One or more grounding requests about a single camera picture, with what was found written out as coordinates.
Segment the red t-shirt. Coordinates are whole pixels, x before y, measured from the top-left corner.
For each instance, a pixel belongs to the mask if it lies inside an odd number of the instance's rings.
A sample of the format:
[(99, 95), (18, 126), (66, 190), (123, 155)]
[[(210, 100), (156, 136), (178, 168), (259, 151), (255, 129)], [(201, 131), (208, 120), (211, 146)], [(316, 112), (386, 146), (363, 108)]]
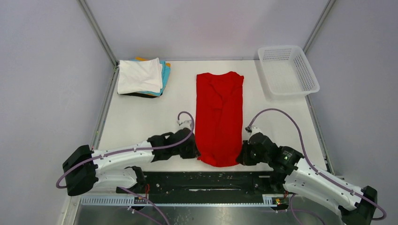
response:
[(242, 149), (244, 77), (230, 71), (196, 76), (198, 159), (214, 167), (237, 165)]

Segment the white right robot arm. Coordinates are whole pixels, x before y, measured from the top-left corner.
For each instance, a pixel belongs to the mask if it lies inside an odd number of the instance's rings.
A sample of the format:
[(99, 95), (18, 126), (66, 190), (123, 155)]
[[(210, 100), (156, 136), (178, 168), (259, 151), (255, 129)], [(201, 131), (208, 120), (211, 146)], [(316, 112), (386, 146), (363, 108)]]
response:
[(334, 212), (346, 225), (369, 225), (377, 191), (358, 187), (309, 163), (301, 152), (277, 146), (261, 132), (244, 140), (237, 162), (242, 165), (268, 164), (272, 168), (266, 187), (275, 193), (287, 191), (308, 198)]

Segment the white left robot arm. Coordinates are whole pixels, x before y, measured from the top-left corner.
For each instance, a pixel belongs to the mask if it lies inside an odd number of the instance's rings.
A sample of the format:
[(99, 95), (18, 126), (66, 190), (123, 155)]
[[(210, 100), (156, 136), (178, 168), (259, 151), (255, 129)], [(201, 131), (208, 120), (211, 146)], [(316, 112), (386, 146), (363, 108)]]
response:
[(94, 188), (122, 187), (139, 193), (147, 186), (141, 164), (169, 160), (198, 158), (195, 136), (189, 128), (177, 132), (154, 135), (128, 147), (110, 150), (91, 150), (88, 145), (78, 147), (63, 163), (64, 174), (60, 181), (69, 196), (85, 194)]

